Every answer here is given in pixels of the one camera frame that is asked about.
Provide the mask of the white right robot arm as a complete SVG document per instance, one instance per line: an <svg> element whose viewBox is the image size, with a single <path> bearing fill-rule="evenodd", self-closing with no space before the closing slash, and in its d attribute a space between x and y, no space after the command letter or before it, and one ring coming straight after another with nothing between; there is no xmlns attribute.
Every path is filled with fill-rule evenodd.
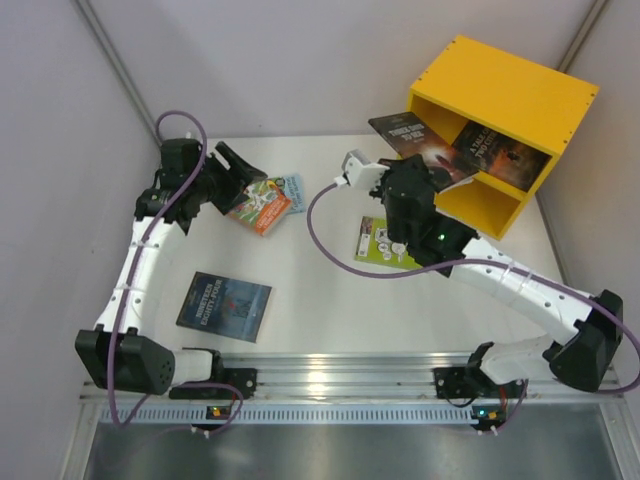
<svg viewBox="0 0 640 480"><path fill-rule="evenodd" d="M575 390L599 390L622 341L623 301L610 290L589 295L538 276L478 232L436 210L434 180L421 156L372 164L369 194L384 206L387 235L420 266L473 286L544 330L516 344L487 342L470 356L471 381L503 385L548 367Z"/></svg>

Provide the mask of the Three Days To See book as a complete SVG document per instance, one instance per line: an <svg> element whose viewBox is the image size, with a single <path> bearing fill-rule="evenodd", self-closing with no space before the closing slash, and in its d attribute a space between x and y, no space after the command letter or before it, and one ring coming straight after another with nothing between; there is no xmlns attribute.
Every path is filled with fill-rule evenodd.
<svg viewBox="0 0 640 480"><path fill-rule="evenodd" d="M420 155L436 192L473 180L478 169L413 112L371 118L368 124L402 159Z"/></svg>

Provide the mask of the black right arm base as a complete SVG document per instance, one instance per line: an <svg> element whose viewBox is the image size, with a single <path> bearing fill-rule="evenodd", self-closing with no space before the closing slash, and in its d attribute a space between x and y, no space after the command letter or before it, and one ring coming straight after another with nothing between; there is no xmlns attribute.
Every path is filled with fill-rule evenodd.
<svg viewBox="0 0 640 480"><path fill-rule="evenodd" d="M433 370L436 396L447 400L466 399L458 404L459 408L469 406L475 400L517 399L524 391L524 381L514 380L508 383L495 383L480 370L481 361L493 342L481 344L468 358L464 366L438 367Z"/></svg>

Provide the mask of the orange treehouse book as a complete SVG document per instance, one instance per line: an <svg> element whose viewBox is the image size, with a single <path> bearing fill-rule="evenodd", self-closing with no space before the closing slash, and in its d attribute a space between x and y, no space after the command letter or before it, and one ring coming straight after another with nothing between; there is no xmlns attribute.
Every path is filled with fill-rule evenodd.
<svg viewBox="0 0 640 480"><path fill-rule="evenodd" d="M271 179L249 185L247 199L234 207L228 217L259 236L265 236L292 208L293 202Z"/></svg>

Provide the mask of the Tale Of Two Cities book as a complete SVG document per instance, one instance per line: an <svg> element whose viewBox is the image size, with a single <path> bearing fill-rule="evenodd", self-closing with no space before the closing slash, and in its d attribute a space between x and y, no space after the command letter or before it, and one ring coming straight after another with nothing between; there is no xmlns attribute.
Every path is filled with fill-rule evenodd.
<svg viewBox="0 0 640 480"><path fill-rule="evenodd" d="M474 121L469 121L453 147L478 170L528 191L550 156Z"/></svg>

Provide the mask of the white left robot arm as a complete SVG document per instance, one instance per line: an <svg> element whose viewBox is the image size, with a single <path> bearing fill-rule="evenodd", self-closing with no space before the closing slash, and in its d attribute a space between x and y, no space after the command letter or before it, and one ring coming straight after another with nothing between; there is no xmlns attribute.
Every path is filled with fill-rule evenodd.
<svg viewBox="0 0 640 480"><path fill-rule="evenodd" d="M164 285L192 221L204 204L226 215L266 179L226 143L207 153L198 140L165 140L151 187L137 198L128 253L110 299L75 349L95 385L110 392L163 395L185 383L213 381L215 350L170 350L152 338Z"/></svg>

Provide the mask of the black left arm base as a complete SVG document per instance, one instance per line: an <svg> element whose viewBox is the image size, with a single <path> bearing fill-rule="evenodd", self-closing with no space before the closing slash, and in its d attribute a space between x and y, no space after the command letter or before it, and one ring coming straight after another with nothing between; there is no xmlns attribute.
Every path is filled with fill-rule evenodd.
<svg viewBox="0 0 640 480"><path fill-rule="evenodd" d="M234 391L212 384L236 388L242 396L252 398L257 386L255 368L225 367L217 350L187 348L173 352L175 374L169 397L172 400L229 400Z"/></svg>

